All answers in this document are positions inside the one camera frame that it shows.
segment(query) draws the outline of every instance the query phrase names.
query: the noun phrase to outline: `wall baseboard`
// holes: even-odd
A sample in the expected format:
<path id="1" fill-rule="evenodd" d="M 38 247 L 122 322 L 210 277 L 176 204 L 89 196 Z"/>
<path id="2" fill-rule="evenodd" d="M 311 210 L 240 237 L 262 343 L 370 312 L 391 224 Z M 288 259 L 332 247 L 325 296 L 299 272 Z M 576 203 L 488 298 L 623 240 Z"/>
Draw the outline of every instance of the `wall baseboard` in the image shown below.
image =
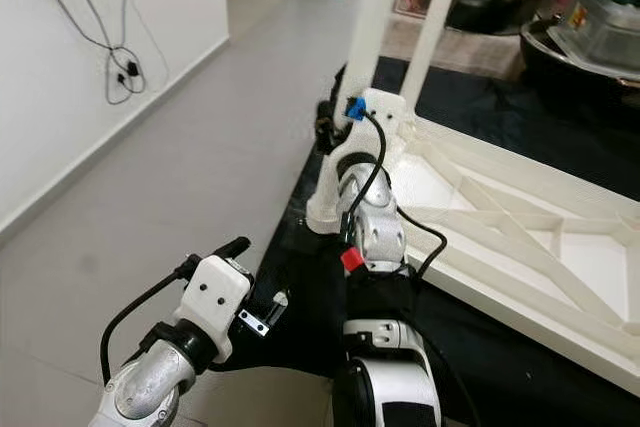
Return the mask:
<path id="1" fill-rule="evenodd" d="M 38 217 L 53 201 L 89 172 L 111 149 L 133 132 L 133 130 L 157 108 L 161 107 L 189 80 L 201 72 L 228 44 L 229 37 L 227 36 L 189 64 L 176 79 L 167 84 L 162 92 L 157 93 L 154 97 L 144 102 L 129 117 L 120 122 L 111 132 L 96 142 L 84 155 L 79 157 L 57 178 L 40 190 L 38 194 L 34 195 L 20 208 L 16 209 L 14 213 L 9 216 L 9 219 L 0 225 L 0 249 L 2 249 L 11 238 L 27 227 L 31 221 Z"/>

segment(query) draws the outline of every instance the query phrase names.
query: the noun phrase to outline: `white metal pole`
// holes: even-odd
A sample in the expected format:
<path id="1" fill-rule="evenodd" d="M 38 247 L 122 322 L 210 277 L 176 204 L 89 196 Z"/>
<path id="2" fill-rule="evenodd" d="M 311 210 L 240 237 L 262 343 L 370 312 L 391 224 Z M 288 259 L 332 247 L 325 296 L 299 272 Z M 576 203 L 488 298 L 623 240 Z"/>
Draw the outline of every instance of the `white metal pole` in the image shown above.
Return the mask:
<path id="1" fill-rule="evenodd" d="M 347 119 L 343 115 L 347 99 L 361 95 L 366 88 L 371 87 L 393 1 L 361 1 L 360 14 L 351 41 L 347 69 L 342 79 L 333 118 L 338 128 L 344 127 L 347 123 Z"/>
<path id="2" fill-rule="evenodd" d="M 431 0 L 420 38 L 404 78 L 400 95 L 407 101 L 407 109 L 414 110 L 424 85 L 433 53 L 440 40 L 452 0 Z"/>

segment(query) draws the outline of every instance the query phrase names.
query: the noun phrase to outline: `black table surface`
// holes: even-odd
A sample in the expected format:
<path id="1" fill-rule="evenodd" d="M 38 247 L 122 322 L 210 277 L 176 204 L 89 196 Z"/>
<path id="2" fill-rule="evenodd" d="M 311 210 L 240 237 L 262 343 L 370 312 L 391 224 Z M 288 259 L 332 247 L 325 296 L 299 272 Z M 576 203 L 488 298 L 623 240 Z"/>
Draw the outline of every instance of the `black table surface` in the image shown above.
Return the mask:
<path id="1" fill-rule="evenodd" d="M 405 62 L 381 58 L 374 86 L 397 92 L 405 71 Z M 522 84 L 433 69 L 417 112 L 639 199 L 640 124 L 629 123 L 636 113 L 612 119 L 598 106 L 573 107 L 557 96 L 545 101 L 544 92 Z M 258 300 L 270 299 L 292 269 L 304 269 L 317 254 L 319 240 L 304 215 L 321 161 L 312 152 L 303 168 L 262 261 Z M 640 426 L 637 397 L 447 293 L 425 289 L 422 325 L 464 379 L 484 426 Z M 468 418 L 450 385 L 439 393 L 448 417 Z"/>

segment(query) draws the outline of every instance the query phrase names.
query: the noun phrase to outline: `blue connector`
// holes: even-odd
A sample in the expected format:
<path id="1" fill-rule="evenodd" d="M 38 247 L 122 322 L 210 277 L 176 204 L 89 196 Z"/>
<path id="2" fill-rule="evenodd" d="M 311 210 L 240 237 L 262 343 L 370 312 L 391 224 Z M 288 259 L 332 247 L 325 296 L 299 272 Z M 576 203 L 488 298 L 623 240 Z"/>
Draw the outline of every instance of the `blue connector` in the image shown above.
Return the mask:
<path id="1" fill-rule="evenodd" d="M 364 113 L 366 110 L 367 103 L 362 97 L 352 97 L 351 99 L 349 99 L 349 104 L 347 106 L 347 117 L 350 117 L 354 120 L 362 120 L 364 118 Z"/>

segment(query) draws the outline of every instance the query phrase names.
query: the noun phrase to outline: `black cloth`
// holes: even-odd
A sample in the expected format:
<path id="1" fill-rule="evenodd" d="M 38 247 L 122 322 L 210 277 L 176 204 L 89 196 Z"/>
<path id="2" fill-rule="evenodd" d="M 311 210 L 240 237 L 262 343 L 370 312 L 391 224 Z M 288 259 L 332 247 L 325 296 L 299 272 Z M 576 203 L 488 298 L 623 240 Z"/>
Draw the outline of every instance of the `black cloth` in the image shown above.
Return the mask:
<path id="1" fill-rule="evenodd" d="M 406 63 L 381 59 L 374 86 L 398 91 Z M 548 93 L 472 75 L 432 69 L 417 112 L 460 132 L 640 199 L 640 141 L 635 113 L 618 118 L 602 106 L 563 105 Z M 322 157 L 304 166 L 258 273 L 252 309 L 268 311 L 275 292 L 292 302 L 267 339 L 234 332 L 234 354 L 218 370 L 256 365 L 332 376 L 342 362 L 346 285 L 335 262 L 336 239 L 311 233 L 305 204 Z M 414 321 L 463 378 L 486 426 L 640 426 L 640 400 L 581 366 L 422 283 Z M 444 414 L 469 420 L 466 403 L 435 355 L 434 376 Z"/>

